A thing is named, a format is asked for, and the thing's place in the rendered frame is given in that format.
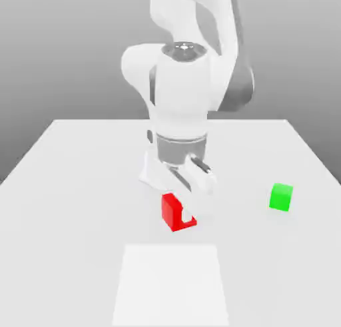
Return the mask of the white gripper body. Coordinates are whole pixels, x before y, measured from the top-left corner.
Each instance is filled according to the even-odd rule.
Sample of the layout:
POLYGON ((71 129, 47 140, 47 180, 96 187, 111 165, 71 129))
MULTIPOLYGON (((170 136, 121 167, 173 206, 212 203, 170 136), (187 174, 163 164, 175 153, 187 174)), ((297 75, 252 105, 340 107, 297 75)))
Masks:
POLYGON ((211 213, 217 179, 212 169, 194 154, 180 166, 162 163, 155 150, 147 150, 139 180, 160 194, 173 193, 181 204, 198 205, 198 216, 211 213))

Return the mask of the small red cube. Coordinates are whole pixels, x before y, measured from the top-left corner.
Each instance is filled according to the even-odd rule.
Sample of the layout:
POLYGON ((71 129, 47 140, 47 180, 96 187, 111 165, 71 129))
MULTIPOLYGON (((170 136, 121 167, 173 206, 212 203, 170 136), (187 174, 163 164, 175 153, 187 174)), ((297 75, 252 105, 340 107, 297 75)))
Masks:
POLYGON ((197 225, 197 220, 194 216, 191 216, 190 220, 186 222, 183 221, 183 206, 173 193, 162 195, 161 211, 163 220, 173 232, 197 225))

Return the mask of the small green cube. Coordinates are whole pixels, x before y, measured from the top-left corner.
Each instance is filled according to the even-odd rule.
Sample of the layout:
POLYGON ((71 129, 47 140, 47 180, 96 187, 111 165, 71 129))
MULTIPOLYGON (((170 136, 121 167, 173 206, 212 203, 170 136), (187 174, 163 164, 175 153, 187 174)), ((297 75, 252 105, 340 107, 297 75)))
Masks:
POLYGON ((275 183, 270 194, 269 207, 288 212, 292 198, 293 186, 275 183))

